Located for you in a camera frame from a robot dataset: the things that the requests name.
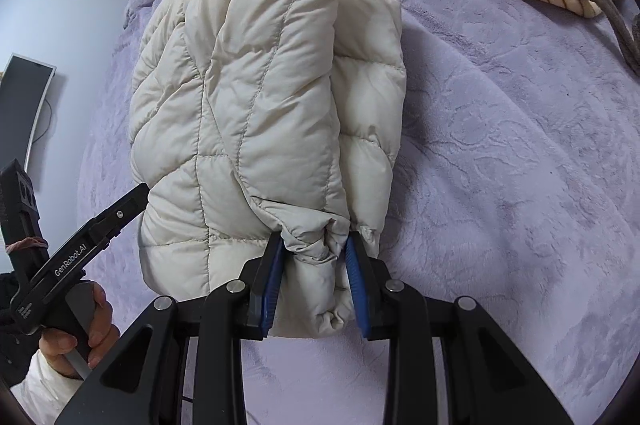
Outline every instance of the quilted fabric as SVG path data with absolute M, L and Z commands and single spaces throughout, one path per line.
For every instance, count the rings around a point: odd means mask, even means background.
M 259 257 L 287 259 L 273 333 L 353 318 L 342 246 L 378 254 L 399 150 L 399 0 L 162 0 L 142 38 L 131 163 L 150 187 L 143 275 L 203 296 Z

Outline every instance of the metal screw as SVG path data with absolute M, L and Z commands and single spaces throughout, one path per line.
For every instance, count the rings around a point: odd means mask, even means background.
M 158 297 L 154 300 L 154 308 L 159 311 L 166 310 L 169 309 L 173 303 L 174 301 L 171 300 L 171 297 Z
M 230 280 L 226 283 L 226 290 L 231 293 L 240 293 L 244 288 L 246 288 L 246 284 L 240 279 Z
M 404 282 L 398 279 L 389 279 L 385 282 L 385 288 L 391 293 L 398 293 L 399 291 L 404 290 Z
M 472 311 L 476 309 L 476 301 L 471 297 L 460 297 L 458 299 L 458 306 L 460 306 L 465 311 Z

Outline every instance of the person's arm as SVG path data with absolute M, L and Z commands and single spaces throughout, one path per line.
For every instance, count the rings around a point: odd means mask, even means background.
M 7 247 L 16 253 L 28 246 L 46 246 L 41 238 L 27 239 Z M 94 368 L 120 337 L 111 323 L 113 309 L 103 288 L 94 282 L 96 302 L 94 320 L 89 328 L 89 367 Z M 82 380 L 65 358 L 78 341 L 58 329 L 44 329 L 39 350 L 31 358 L 29 372 L 23 382 L 11 388 L 18 403 L 36 425 L 53 425 L 65 405 L 76 393 Z

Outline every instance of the blue gripper pad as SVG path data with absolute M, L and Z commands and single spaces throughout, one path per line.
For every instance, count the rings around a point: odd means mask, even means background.
M 358 323 L 358 328 L 360 328 L 363 338 L 368 339 L 371 333 L 369 296 L 367 295 L 364 277 L 360 271 L 358 255 L 356 254 L 355 245 L 351 236 L 347 239 L 347 245 L 344 251 L 344 262 L 347 265 L 351 298 L 353 299 L 353 308 L 356 311 L 356 322 Z
M 273 319 L 276 315 L 276 304 L 278 303 L 278 294 L 280 293 L 280 283 L 284 272 L 285 248 L 282 238 L 278 240 L 278 248 L 275 257 L 271 263 L 267 286 L 262 297 L 262 318 L 260 319 L 260 331 L 262 336 L 266 337 L 269 330 L 273 326 Z

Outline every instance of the purple blanket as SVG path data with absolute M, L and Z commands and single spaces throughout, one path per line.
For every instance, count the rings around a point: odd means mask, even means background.
M 133 186 L 130 73 L 158 1 L 127 7 L 82 164 L 81 223 Z M 640 349 L 640 86 L 603 18 L 535 0 L 402 4 L 408 91 L 382 257 L 426 295 L 476 297 L 591 425 Z M 137 250 L 130 225 L 88 268 L 122 328 L 154 297 Z M 247 343 L 248 410 L 262 425 L 380 423 L 385 352 L 355 326 Z

